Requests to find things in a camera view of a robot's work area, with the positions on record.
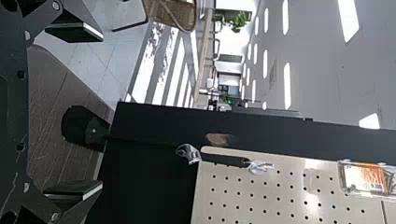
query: black table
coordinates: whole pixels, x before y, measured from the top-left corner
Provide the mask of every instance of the black table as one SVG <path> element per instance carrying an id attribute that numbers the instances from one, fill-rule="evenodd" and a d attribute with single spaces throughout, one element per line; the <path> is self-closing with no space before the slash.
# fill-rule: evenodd
<path id="1" fill-rule="evenodd" d="M 237 137 L 232 148 L 312 159 L 396 163 L 396 132 L 297 118 L 119 103 L 99 179 L 104 191 L 87 223 L 190 223 L 197 166 L 176 146 L 209 145 L 208 133 Z"/>

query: bolt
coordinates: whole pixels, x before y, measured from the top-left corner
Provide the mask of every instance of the bolt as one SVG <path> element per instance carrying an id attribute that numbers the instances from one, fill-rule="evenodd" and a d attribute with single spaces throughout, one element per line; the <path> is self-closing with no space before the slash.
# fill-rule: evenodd
<path id="1" fill-rule="evenodd" d="M 61 215 L 59 213 L 52 214 L 51 221 L 57 221 Z"/>
<path id="2" fill-rule="evenodd" d="M 29 183 L 25 183 L 24 184 L 24 189 L 23 189 L 23 193 L 26 193 L 30 188 L 30 184 Z"/>
<path id="3" fill-rule="evenodd" d="M 55 10 L 57 10 L 57 11 L 58 11 L 59 9 L 61 9 L 61 7 L 59 6 L 59 3 L 55 2 L 55 1 L 52 3 L 52 7 L 53 7 Z"/>
<path id="4" fill-rule="evenodd" d="M 25 31 L 25 39 L 30 40 L 30 33 L 29 31 Z"/>
<path id="5" fill-rule="evenodd" d="M 20 71 L 17 72 L 17 77 L 19 79 L 25 79 L 26 78 L 26 73 L 24 71 L 20 70 Z"/>
<path id="6" fill-rule="evenodd" d="M 25 146 L 24 143 L 19 143 L 19 144 L 17 145 L 17 152 L 18 152 L 18 153 L 23 152 L 25 149 L 26 149 L 26 146 Z"/>

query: pegboard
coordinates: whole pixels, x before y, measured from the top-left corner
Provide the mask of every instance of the pegboard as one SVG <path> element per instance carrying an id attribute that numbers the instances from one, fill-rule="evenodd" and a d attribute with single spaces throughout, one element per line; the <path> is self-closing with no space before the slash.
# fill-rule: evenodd
<path id="1" fill-rule="evenodd" d="M 201 162 L 192 212 L 202 223 L 384 223 L 378 199 L 356 198 L 340 189 L 337 163 L 233 149 L 205 153 L 247 157 L 275 165 L 264 175 Z"/>
<path id="2" fill-rule="evenodd" d="M 396 203 L 383 202 L 385 224 L 396 223 Z"/>

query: wicker chair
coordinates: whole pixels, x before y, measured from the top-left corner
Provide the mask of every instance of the wicker chair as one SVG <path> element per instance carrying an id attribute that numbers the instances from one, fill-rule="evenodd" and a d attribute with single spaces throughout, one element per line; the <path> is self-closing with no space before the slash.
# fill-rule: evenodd
<path id="1" fill-rule="evenodd" d="M 183 33 L 191 33 L 197 23 L 197 3 L 187 0 L 142 0 L 146 12 L 144 21 L 114 29 L 118 32 L 130 29 L 149 21 L 160 22 L 178 28 Z"/>

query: white wall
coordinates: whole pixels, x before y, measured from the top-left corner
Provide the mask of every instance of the white wall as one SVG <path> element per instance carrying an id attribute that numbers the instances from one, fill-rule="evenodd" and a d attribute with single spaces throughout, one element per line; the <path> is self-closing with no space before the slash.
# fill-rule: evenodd
<path id="1" fill-rule="evenodd" d="M 355 0 L 361 29 L 348 44 L 336 0 L 289 0 L 290 28 L 286 36 L 282 34 L 282 2 L 267 0 L 259 9 L 260 34 L 251 40 L 259 45 L 259 63 L 247 62 L 256 74 L 256 98 L 264 95 L 268 108 L 284 108 L 283 67 L 290 62 L 290 109 L 315 120 L 351 125 L 379 113 L 381 128 L 396 129 L 396 26 L 392 24 L 396 1 Z M 266 7 L 267 34 L 263 32 Z M 268 69 L 275 58 L 278 61 L 273 90 L 269 90 L 269 78 L 262 78 L 265 49 Z M 251 98 L 251 84 L 246 97 Z"/>
<path id="2" fill-rule="evenodd" d="M 252 18 L 254 19 L 260 1 L 261 0 L 218 0 L 217 8 L 251 11 L 253 13 Z M 219 52 L 222 54 L 245 55 L 251 31 L 254 27 L 253 19 L 239 34 L 234 33 L 228 26 L 224 27 L 221 33 L 216 35 L 216 38 L 221 42 Z M 216 67 L 218 71 L 222 72 L 241 73 L 241 64 L 242 63 L 216 62 Z"/>
<path id="3" fill-rule="evenodd" d="M 219 76 L 219 85 L 239 86 L 239 80 L 240 80 L 240 77 L 238 77 L 238 76 L 220 75 Z"/>

